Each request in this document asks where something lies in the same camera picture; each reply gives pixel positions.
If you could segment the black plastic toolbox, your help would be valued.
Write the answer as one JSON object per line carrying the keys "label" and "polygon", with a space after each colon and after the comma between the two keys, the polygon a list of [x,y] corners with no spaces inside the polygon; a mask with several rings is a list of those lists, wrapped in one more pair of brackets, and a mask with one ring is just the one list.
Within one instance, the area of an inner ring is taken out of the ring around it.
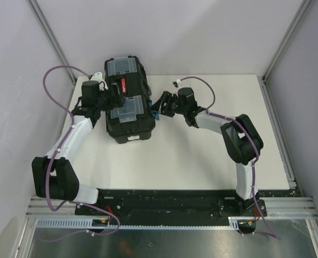
{"label": "black plastic toolbox", "polygon": [[104,71],[107,85],[116,84],[124,97],[123,106],[106,112],[108,134],[118,144],[149,139],[156,120],[151,112],[151,88],[139,58],[108,59]]}

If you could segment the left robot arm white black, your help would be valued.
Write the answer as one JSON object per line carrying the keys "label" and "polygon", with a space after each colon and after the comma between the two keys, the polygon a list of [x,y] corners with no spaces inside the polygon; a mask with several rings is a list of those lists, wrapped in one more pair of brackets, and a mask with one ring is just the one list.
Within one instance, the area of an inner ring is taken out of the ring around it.
{"label": "left robot arm white black", "polygon": [[81,96],[68,113],[71,124],[45,156],[32,161],[38,197],[87,203],[87,209],[95,215],[105,210],[105,201],[98,197],[98,190],[79,182],[72,163],[101,113],[122,107],[124,103],[122,87],[116,82],[106,84],[89,80],[82,83]]}

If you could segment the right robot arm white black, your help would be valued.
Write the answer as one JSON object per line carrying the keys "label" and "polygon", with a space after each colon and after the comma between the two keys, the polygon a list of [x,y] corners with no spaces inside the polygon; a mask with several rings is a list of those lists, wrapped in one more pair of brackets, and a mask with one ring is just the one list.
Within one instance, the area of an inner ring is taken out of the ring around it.
{"label": "right robot arm white black", "polygon": [[223,137],[228,155],[236,164],[235,210],[247,216],[257,203],[255,165],[264,143],[249,116],[226,117],[201,107],[192,88],[181,88],[176,94],[164,91],[152,106],[154,113],[168,117],[183,115],[190,127],[207,129]]}

